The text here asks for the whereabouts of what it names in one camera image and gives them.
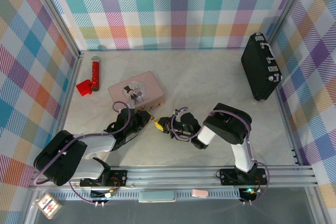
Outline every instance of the red tube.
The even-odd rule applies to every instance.
[[[98,91],[100,59],[99,57],[94,56],[91,60],[92,60],[92,91]]]

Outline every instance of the black briefcase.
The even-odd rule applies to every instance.
[[[254,99],[265,101],[279,84],[282,74],[262,33],[250,36],[241,60]]]

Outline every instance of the pink tin box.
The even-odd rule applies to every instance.
[[[133,103],[135,111],[149,111],[164,104],[164,93],[150,71],[109,87],[109,92],[113,102]],[[124,105],[118,103],[115,107],[120,110]]]

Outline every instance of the pink eraser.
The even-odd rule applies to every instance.
[[[208,196],[209,196],[208,191],[193,189],[193,197],[207,198]]]

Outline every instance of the red object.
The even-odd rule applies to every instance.
[[[92,59],[92,90],[99,90],[99,65],[100,59],[97,56],[94,56]]]
[[[90,80],[85,80],[84,82],[77,84],[76,87],[82,96],[92,94],[92,83]]]

